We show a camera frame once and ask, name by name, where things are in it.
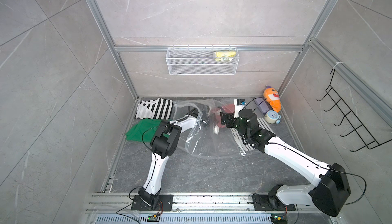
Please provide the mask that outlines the red shirt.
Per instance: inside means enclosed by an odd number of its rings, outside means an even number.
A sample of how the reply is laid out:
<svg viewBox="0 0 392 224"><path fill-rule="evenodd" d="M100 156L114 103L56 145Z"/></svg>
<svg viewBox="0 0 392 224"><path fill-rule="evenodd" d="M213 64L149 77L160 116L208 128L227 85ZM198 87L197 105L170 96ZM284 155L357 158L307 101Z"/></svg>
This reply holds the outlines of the red shirt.
<svg viewBox="0 0 392 224"><path fill-rule="evenodd" d="M224 121L233 119L234 111L235 111L234 104L221 105L213 108L211 110L211 115L214 121L214 125L217 126L219 129L225 128L226 126L222 125L222 118L224 118Z"/></svg>

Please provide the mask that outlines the clear plastic vacuum bag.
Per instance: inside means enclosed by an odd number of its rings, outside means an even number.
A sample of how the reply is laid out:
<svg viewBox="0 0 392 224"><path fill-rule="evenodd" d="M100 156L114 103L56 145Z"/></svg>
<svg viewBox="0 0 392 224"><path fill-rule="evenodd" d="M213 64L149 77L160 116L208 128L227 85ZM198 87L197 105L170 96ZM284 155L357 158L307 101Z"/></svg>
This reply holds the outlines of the clear plastic vacuum bag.
<svg viewBox="0 0 392 224"><path fill-rule="evenodd" d="M196 113L196 125L181 134L179 149L198 158L219 159L247 154L238 132L221 124L221 112L234 112L233 98L174 101L173 120L192 112Z"/></svg>

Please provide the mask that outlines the black white striped tank top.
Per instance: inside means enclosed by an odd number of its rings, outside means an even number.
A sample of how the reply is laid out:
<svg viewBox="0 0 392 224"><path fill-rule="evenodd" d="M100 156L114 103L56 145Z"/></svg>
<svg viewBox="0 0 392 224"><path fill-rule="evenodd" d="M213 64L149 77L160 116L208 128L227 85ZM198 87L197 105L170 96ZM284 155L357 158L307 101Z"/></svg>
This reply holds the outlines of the black white striped tank top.
<svg viewBox="0 0 392 224"><path fill-rule="evenodd" d="M135 119L169 120L173 109L174 101L171 99L142 100L138 103Z"/></svg>

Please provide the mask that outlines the green shirt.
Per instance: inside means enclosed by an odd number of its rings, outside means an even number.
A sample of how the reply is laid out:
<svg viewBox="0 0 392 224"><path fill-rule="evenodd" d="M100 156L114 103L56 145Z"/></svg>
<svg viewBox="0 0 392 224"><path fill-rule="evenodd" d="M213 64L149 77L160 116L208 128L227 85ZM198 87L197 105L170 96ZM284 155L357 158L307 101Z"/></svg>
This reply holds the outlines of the green shirt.
<svg viewBox="0 0 392 224"><path fill-rule="evenodd" d="M126 140L149 143L162 122L166 120L142 119L126 133Z"/></svg>

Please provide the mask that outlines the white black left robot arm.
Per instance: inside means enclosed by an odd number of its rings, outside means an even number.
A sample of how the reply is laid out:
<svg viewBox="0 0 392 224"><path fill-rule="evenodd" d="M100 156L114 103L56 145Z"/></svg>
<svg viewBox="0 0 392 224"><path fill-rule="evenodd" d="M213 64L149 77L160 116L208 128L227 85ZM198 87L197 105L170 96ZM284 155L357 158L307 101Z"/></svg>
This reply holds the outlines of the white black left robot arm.
<svg viewBox="0 0 392 224"><path fill-rule="evenodd" d="M162 208L159 202L161 180L169 157L177 149L181 133L197 125L198 109L188 107L187 114L177 120L162 120L150 142L152 161L147 180L138 191L140 199L152 209Z"/></svg>

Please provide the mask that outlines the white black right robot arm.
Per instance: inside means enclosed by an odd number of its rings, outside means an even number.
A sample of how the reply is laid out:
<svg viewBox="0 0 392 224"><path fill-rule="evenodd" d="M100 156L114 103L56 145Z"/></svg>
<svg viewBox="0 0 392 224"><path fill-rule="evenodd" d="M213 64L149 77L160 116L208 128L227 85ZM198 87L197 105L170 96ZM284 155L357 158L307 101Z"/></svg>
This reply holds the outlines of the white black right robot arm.
<svg viewBox="0 0 392 224"><path fill-rule="evenodd" d="M242 109L238 113L221 112L220 118L222 125L236 129L243 144L280 160L309 182L298 186L277 184L268 193L268 204L272 209L306 205L317 207L328 216L338 216L351 195L347 172L341 165L329 165L288 145L260 127L257 115L251 109Z"/></svg>

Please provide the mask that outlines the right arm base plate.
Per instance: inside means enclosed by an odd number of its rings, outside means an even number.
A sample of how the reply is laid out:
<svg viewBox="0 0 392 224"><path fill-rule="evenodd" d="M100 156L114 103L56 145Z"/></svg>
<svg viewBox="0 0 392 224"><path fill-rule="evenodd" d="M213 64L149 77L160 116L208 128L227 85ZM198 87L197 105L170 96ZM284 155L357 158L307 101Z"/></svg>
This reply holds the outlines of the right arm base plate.
<svg viewBox="0 0 392 224"><path fill-rule="evenodd" d="M255 211L296 211L295 205L284 205L274 196L267 194L254 193L252 202Z"/></svg>

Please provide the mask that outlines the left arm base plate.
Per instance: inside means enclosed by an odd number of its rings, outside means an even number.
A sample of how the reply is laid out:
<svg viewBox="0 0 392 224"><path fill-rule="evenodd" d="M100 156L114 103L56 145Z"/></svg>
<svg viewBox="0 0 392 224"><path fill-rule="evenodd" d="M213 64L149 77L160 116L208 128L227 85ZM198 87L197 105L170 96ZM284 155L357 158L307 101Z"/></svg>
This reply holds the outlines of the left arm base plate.
<svg viewBox="0 0 392 224"><path fill-rule="evenodd" d="M152 200L144 200L140 195L133 197L131 210L137 211L171 211L173 206L173 195L164 194Z"/></svg>

